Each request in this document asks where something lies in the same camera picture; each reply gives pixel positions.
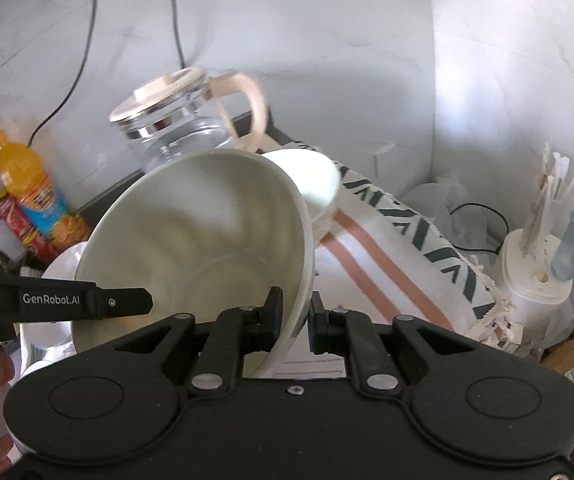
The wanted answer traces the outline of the glass electric kettle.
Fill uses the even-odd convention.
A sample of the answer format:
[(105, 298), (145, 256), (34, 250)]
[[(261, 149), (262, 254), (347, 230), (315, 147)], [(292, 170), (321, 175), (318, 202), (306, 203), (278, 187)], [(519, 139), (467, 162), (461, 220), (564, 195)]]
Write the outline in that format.
[[(241, 94), (250, 106), (249, 131), (240, 136), (224, 107)], [(142, 170), (211, 148), (256, 151), (267, 128), (268, 106), (259, 84), (241, 72), (211, 77), (201, 66), (166, 73), (136, 88), (109, 115), (127, 138)]]

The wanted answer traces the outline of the patterned white table cloth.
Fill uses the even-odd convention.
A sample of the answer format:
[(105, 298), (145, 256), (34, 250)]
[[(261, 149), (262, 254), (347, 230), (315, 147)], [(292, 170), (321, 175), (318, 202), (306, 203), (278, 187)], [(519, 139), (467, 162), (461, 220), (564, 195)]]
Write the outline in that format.
[(325, 307), (364, 312), (377, 323), (409, 314), (502, 344), (507, 311), (481, 271), (416, 210), (334, 163), (341, 177), (337, 209), (314, 224), (314, 289)]

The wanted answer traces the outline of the orange juice bottle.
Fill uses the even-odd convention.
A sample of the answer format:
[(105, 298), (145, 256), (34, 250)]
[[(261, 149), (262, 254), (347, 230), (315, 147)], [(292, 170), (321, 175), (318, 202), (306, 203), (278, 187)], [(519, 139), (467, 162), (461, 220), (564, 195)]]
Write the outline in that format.
[(8, 139), (0, 130), (0, 178), (21, 210), (44, 237), (62, 252), (88, 240), (90, 229), (66, 202), (32, 148)]

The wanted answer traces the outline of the white chopstick holder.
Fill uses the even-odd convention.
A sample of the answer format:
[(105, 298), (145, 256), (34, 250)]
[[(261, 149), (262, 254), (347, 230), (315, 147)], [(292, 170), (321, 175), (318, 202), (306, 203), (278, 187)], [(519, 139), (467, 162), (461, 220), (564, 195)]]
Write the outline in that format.
[(552, 228), (574, 188), (569, 167), (567, 156), (544, 147), (526, 223), (505, 236), (495, 265), (498, 288), (514, 306), (512, 322), (522, 327), (525, 349), (543, 339), (550, 319), (571, 292), (571, 282), (555, 278), (550, 267), (560, 245)]

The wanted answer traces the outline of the red snack can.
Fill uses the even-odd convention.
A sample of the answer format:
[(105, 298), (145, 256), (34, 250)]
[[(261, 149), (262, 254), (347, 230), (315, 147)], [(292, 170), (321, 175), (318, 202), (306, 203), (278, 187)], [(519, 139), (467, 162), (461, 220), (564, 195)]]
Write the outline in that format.
[(14, 196), (0, 191), (0, 218), (26, 251), (45, 266), (58, 257), (52, 243), (34, 226)]

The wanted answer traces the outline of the small white ceramic bowl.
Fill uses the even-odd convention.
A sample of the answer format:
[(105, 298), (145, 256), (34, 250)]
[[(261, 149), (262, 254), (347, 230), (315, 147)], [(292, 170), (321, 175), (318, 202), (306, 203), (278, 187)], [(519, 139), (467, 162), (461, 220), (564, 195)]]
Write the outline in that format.
[(326, 155), (307, 148), (283, 148), (263, 154), (293, 180), (313, 224), (330, 220), (337, 209), (341, 177)]

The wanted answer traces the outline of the large white ceramic bowl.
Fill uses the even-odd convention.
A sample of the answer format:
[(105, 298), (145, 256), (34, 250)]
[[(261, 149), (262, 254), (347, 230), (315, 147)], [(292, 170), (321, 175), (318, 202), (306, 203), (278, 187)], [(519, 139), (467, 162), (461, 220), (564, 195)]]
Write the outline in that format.
[(83, 352), (178, 312), (213, 322), (229, 308), (259, 307), (284, 293), (280, 335), (244, 363), (269, 378), (304, 325), (314, 280), (313, 233), (304, 199), (273, 162), (238, 150), (190, 154), (148, 172), (102, 216), (75, 277), (101, 288), (143, 287), (147, 315), (76, 321)]

